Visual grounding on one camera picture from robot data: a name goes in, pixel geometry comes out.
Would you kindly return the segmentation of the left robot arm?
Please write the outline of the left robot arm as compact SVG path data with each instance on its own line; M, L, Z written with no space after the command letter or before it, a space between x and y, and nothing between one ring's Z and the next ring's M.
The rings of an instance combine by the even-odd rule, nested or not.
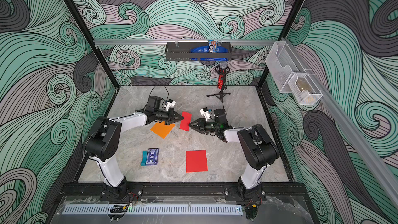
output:
M175 104L174 100L150 96L144 108L133 114L115 118L98 117L94 122L85 151L89 159L98 165L105 183L105 196L111 201L124 201L129 196L126 177L116 158L121 133L152 122L171 125L184 120L184 116L174 110Z

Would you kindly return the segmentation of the red square paper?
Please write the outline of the red square paper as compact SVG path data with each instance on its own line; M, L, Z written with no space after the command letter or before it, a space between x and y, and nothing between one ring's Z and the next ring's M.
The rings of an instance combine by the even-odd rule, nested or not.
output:
M180 129L183 131L190 131L189 124L191 122L192 114L188 112L182 112L183 120L180 122Z
M186 151L186 172L207 172L207 154L206 150Z

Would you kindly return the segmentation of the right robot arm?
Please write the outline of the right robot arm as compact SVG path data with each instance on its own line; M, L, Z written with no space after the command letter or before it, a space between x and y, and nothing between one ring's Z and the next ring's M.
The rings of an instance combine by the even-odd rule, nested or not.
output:
M201 109L202 118L189 127L203 135L215 135L225 143L239 143L247 161L242 176L238 179L237 194L244 200L251 200L261 193L261 177L265 170L280 157L279 150L264 127L260 124L250 128L229 125L224 109Z

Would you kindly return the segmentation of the orange square paper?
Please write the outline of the orange square paper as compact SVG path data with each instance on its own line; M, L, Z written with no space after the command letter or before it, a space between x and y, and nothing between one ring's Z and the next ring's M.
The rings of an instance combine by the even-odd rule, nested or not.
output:
M168 134L172 131L175 124L166 125L164 122L156 123L150 130L158 135L159 137L165 139Z

